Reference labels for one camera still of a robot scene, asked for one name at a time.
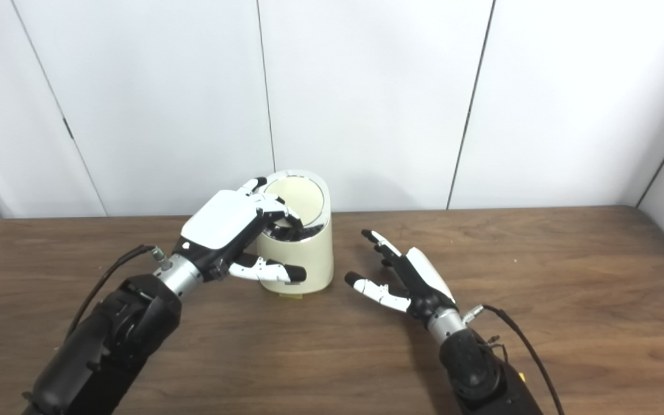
cable connector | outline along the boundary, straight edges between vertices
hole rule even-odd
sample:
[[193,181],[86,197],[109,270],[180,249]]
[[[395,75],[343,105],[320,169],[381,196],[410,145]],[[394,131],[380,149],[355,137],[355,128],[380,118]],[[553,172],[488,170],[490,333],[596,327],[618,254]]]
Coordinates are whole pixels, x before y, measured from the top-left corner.
[[169,260],[165,254],[163,253],[163,250],[161,250],[158,247],[153,248],[153,250],[150,252],[150,254],[153,255],[153,259],[159,263],[161,271],[168,271],[171,269],[171,266],[173,266],[173,262]]
[[463,316],[463,323],[468,324],[473,321],[480,313],[483,312],[483,305],[477,305],[471,311],[465,313]]

white cylindrical container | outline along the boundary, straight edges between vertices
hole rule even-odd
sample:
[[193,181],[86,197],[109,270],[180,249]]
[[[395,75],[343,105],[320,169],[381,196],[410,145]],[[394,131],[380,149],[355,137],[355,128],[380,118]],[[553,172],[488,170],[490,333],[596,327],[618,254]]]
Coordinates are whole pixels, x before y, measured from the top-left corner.
[[276,194],[292,208],[303,229],[292,229],[285,220],[277,221],[258,236],[258,255],[288,265],[306,268],[306,281],[284,283],[261,281],[280,294],[308,294],[324,289],[332,281],[332,213],[327,184],[311,171],[284,170],[268,176],[259,193]]

robotic arm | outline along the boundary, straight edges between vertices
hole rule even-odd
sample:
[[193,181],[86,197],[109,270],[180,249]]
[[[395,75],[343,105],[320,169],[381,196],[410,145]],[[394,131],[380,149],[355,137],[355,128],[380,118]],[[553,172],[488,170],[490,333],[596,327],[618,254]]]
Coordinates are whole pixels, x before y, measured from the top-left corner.
[[282,265],[243,252],[268,224],[285,218],[301,228],[297,213],[271,194],[255,194],[266,184],[251,179],[237,191],[220,191],[183,226],[173,255],[140,246],[119,258],[152,252],[160,263],[153,274],[132,276],[95,305],[80,324],[81,307],[66,341],[35,381],[24,413],[108,415],[153,352],[178,327],[182,301],[200,282],[235,276],[295,283],[306,279],[300,266]]
[[478,305],[461,318],[450,289],[421,250],[412,248],[402,255],[375,231],[366,229],[362,234],[375,244],[376,252],[384,257],[382,264],[396,271],[406,289],[379,285],[356,273],[348,273],[345,281],[369,299],[406,312],[424,324],[440,345],[440,362],[463,415],[542,415],[519,373],[493,352],[494,347],[503,347],[495,344],[497,337],[484,341],[468,327],[482,310],[497,313],[519,334],[545,376],[562,415],[559,399],[537,352],[503,310]]

